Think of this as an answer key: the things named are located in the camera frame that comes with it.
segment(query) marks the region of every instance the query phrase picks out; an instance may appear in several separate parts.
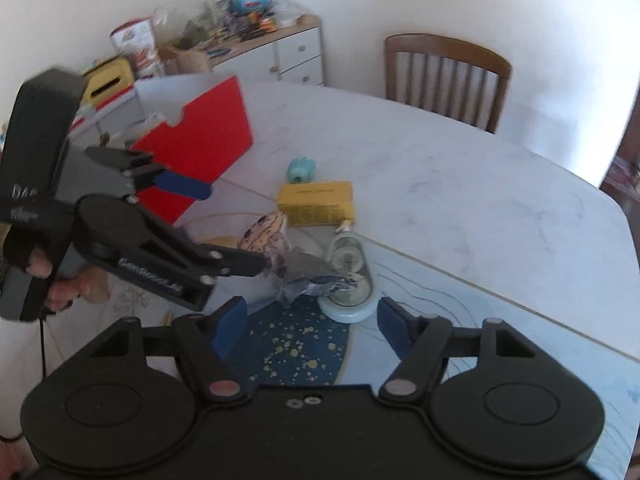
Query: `dining table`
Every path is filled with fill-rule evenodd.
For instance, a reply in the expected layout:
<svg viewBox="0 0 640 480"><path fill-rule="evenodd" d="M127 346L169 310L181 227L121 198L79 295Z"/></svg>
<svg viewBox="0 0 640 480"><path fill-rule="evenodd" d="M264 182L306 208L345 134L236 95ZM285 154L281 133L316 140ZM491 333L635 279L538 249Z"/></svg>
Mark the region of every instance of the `dining table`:
<svg viewBox="0 0 640 480"><path fill-rule="evenodd" d="M242 94L254 143L176 226L196 240L239 237L276 209L290 161L314 159L316 180L353 183L353 230L374 293L457 326L499 317L521 330L604 400L606 430L590 466L622 480L640 422L640 272L619 206L542 156L420 108L283 82L243 80ZM287 233L322 255L333 228ZM263 293L249 282L220 278L206 312ZM184 313L116 283L109 302L78 300L47 329L62 362L121 316L155 324L168 312ZM348 343L336 382L377 391L398 358L375 319L341 330ZM447 373L472 366L463 360Z"/></svg>

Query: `wooden chair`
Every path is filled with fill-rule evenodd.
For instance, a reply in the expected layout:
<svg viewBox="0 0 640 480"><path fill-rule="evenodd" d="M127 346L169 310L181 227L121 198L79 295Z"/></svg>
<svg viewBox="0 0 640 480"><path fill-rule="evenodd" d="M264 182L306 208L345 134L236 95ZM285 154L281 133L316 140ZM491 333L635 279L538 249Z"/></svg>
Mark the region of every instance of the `wooden chair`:
<svg viewBox="0 0 640 480"><path fill-rule="evenodd" d="M434 34L390 36L385 40L386 98L393 101L398 100L398 57L402 53L408 54L406 81L403 85L405 104L429 109L467 122L476 128L482 128L479 124L484 123L486 131L495 132L511 77L511 64L507 60L482 46L455 38ZM424 58L420 60L421 70L420 67L416 69L416 60L419 58ZM446 60L450 60L449 67L452 65L447 70L450 74L448 89L444 81L446 76L443 76ZM460 94L460 67L464 64L466 73ZM431 92L431 76L434 71L435 83ZM486 88L488 77L491 77L488 76L489 73L495 74L492 95ZM431 106L428 105L428 93L433 94Z"/></svg>

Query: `teal toy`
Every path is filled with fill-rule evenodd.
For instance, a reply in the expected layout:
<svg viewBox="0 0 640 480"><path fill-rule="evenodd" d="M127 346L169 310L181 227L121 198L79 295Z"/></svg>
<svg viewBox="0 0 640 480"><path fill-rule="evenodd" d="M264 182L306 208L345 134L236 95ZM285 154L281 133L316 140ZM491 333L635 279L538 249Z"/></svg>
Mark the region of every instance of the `teal toy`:
<svg viewBox="0 0 640 480"><path fill-rule="evenodd" d="M316 162L312 158L294 158L287 170L287 179L290 184L307 184L316 177Z"/></svg>

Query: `gold line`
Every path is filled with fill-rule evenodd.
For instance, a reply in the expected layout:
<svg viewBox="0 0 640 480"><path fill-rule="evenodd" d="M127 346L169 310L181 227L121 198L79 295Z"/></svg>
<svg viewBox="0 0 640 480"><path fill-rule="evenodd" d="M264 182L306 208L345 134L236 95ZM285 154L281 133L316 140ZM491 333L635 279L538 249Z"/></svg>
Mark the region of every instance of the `gold line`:
<svg viewBox="0 0 640 480"><path fill-rule="evenodd" d="M220 178L219 180L222 180L223 182L226 182L227 184L231 184L232 186L235 186L235 187L237 187L239 189L243 189L245 191L253 193L254 195L257 195L257 196L260 196L260 197L265 198L267 200L270 200L272 202L275 202L275 200L273 198L271 198L269 196L265 196L262 193L254 191L253 189L249 189L247 187L240 186L239 184L236 184L235 182L231 182L231 181L229 181L229 180L227 180L225 178ZM524 310L525 312L529 312L530 314L533 314L534 316L538 316L538 317L540 317L540 318L542 318L542 319L544 319L544 320L546 320L548 322L553 323L554 325L558 325L559 327L564 328L564 329L568 330L569 332L572 332L572 333L574 333L576 335L579 335L579 336L581 336L581 337L583 337L585 339L588 339L589 341L594 342L594 343L596 343L598 345L604 346L604 348L607 348L607 349L611 350L612 352L615 352L616 354L621 355L622 357L626 357L626 358L631 359L632 361L640 364L640 358L635 357L635 356L633 356L631 354L628 354L628 353L626 353L626 352L624 352L622 350L619 350L617 348L614 348L610 344L604 343L602 341L599 341L598 339L596 339L596 338L594 338L594 337L592 337L590 335L587 335L587 334L585 334L583 332L580 332L579 330L576 330L575 328L572 328L572 327L566 325L565 323L562 323L560 321L556 321L555 319L553 319L553 318L551 318L549 316L546 316L545 314L540 314L539 312L533 310L532 308L530 308L528 306L524 306L524 305L522 305L520 303L517 303L516 301L510 300L509 298L505 298L504 296L501 296L500 294L496 294L495 292L492 292L492 291L490 291L487 288L484 288L482 286L476 285L475 283L468 282L464 278L460 278L459 276L456 276L455 274L451 274L450 272L448 272L446 270L443 270L443 269L441 269L439 267L436 267L434 265L428 264L427 262L419 260L418 258L414 258L413 256L410 256L409 254L402 253L401 251L398 251L398 250L394 249L393 247L389 247L389 246L387 246L385 244L382 244L380 242L372 240L371 238L368 238L365 235L363 235L363 234L361 234L361 233L359 233L357 231L355 233L358 236L360 236L361 238L365 239L367 242L370 242L371 244L374 244L374 245L376 245L376 246L378 246L380 248L383 248L383 249L386 249L388 251L391 251L392 253L395 253L398 256L402 256L403 258L407 258L408 260L411 260L412 262L420 264L423 267L427 267L428 269L436 270L437 272L440 272L441 274L444 274L445 276L449 276L450 278L453 278L457 282L464 283L465 285L468 285L468 286L471 286L472 288L480 290L481 292L484 292L485 294L488 294L489 296L493 296L494 298L497 298L498 300L502 300L502 301L504 301L506 303L509 303L509 304L511 304L513 306L516 306L516 307ZM420 285L420 283L412 282L412 280L407 280L407 281L410 282L410 283L413 283L414 285Z"/></svg>

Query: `cabinet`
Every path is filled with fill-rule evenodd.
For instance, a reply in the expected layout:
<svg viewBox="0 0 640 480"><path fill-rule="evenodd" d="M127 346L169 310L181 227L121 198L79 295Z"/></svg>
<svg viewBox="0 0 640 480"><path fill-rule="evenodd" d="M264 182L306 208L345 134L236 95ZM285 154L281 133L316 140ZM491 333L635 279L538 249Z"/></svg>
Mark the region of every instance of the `cabinet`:
<svg viewBox="0 0 640 480"><path fill-rule="evenodd" d="M226 56L207 56L197 50L178 50L163 45L160 57L178 73L234 73L250 81L287 81L319 86L324 84L320 20L306 14L293 27L281 28L255 40L221 45Z"/></svg>

